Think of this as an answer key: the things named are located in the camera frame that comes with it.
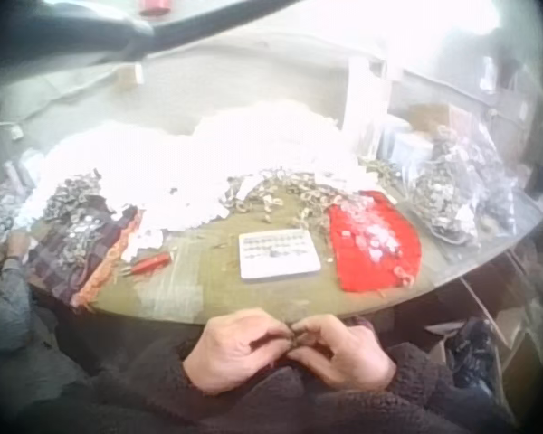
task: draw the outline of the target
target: sleeve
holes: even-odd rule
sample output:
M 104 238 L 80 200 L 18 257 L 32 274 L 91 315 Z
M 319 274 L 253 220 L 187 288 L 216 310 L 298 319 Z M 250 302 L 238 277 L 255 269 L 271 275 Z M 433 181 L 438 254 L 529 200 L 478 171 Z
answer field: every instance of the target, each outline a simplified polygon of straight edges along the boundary
M 471 432 L 513 432 L 508 413 L 486 394 L 458 389 L 450 371 L 412 344 L 388 350 L 396 376 L 388 390 Z
M 0 283 L 0 353 L 23 348 L 30 334 L 30 291 L 20 261 L 7 259 Z
M 105 372 L 94 385 L 104 401 L 141 406 L 182 422 L 198 422 L 230 408 L 225 394 L 205 396 L 183 368 L 189 343 L 162 339 L 152 344 L 123 373 Z

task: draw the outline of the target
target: table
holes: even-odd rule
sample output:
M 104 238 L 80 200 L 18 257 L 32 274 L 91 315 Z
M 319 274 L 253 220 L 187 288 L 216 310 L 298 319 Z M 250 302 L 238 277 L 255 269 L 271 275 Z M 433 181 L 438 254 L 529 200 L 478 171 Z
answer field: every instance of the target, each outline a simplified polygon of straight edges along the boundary
M 421 271 L 411 288 L 388 288 L 362 294 L 342 291 L 335 262 L 329 261 L 330 247 L 317 233 L 312 233 L 312 238 L 322 263 L 318 274 L 266 282 L 242 281 L 238 236 L 290 227 L 298 208 L 293 196 L 283 195 L 285 204 L 272 215 L 271 223 L 263 221 L 262 212 L 248 212 L 170 235 L 164 248 L 177 248 L 170 266 L 150 277 L 114 278 L 101 289 L 92 306 L 113 314 L 188 324 L 204 324 L 212 316 L 247 307 L 261 307 L 286 322 L 315 314 L 346 317 L 376 312 L 419 297 L 466 274 L 530 233 L 543 220 L 543 209 L 524 193 L 515 197 L 517 234 L 483 241 L 478 249 L 440 247 L 442 241 L 421 227 L 406 203 L 399 203 L 399 211 L 418 229 L 423 249 Z

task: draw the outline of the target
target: red fabric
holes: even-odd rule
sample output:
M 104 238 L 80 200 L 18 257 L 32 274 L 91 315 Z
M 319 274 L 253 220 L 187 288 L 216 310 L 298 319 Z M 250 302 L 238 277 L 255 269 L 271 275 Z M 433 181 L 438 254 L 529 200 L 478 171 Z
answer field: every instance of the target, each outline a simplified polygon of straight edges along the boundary
M 378 192 L 366 192 L 374 202 L 368 206 L 352 205 L 355 216 L 340 206 L 329 209 L 330 238 L 336 255 L 336 267 L 340 286 L 349 292 L 365 292 L 402 286 L 402 280 L 394 273 L 396 267 L 414 278 L 421 261 L 418 232 L 395 207 Z M 358 246 L 358 237 L 370 240 L 367 232 L 370 224 L 388 228 L 398 241 L 400 255 L 383 250 L 380 261 L 371 259 L 366 246 Z

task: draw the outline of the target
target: person's arm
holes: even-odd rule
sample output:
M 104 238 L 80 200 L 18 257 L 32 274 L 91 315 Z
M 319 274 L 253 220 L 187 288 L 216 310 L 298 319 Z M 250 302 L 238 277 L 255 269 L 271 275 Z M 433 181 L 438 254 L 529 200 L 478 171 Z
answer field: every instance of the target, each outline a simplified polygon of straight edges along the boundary
M 119 386 L 123 401 L 133 406 L 144 404 L 197 421 L 227 408 L 229 397 L 224 393 L 285 354 L 290 336 L 285 324 L 260 309 L 219 316 L 207 323 L 190 354 L 174 341 L 157 342 L 124 373 L 100 376 L 97 389 L 115 400 L 113 387 Z
M 8 240 L 0 282 L 0 353 L 18 350 L 30 339 L 30 291 L 20 262 L 28 244 L 23 232 L 12 232 Z
M 328 386 L 364 393 L 348 394 L 346 399 L 350 405 L 370 402 L 367 417 L 380 417 L 377 409 L 383 415 L 388 408 L 395 408 L 398 414 L 428 411 L 432 419 L 441 417 L 470 432 L 512 431 L 509 418 L 494 401 L 480 392 L 453 387 L 448 369 L 411 344 L 399 345 L 387 354 L 373 330 L 346 327 L 334 316 L 312 316 L 292 329 L 300 334 L 301 346 L 288 357 L 308 367 Z M 393 396 L 386 397 L 387 392 Z
M 459 389 L 446 366 L 434 363 L 412 344 L 390 348 L 397 371 L 388 390 L 472 432 L 511 432 L 508 413 L 475 389 Z

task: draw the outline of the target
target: plastic bag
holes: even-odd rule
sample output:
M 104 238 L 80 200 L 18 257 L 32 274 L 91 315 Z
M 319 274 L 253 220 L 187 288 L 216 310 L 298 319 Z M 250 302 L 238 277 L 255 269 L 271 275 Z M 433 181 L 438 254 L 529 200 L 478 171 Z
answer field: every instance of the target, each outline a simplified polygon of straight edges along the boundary
M 515 179 L 486 127 L 478 124 L 471 137 L 438 127 L 433 141 L 433 160 L 405 170 L 408 199 L 433 235 L 455 245 L 476 243 L 485 217 L 499 224 L 499 234 L 515 234 Z
M 475 242 L 475 215 L 482 185 L 454 137 L 435 143 L 437 157 L 405 170 L 405 190 L 414 212 L 431 233 L 451 244 Z
M 517 180 L 507 175 L 506 167 L 483 124 L 478 124 L 473 131 L 468 154 L 485 189 L 479 203 L 479 213 L 492 217 L 506 234 L 514 235 L 517 228 L 513 188 Z

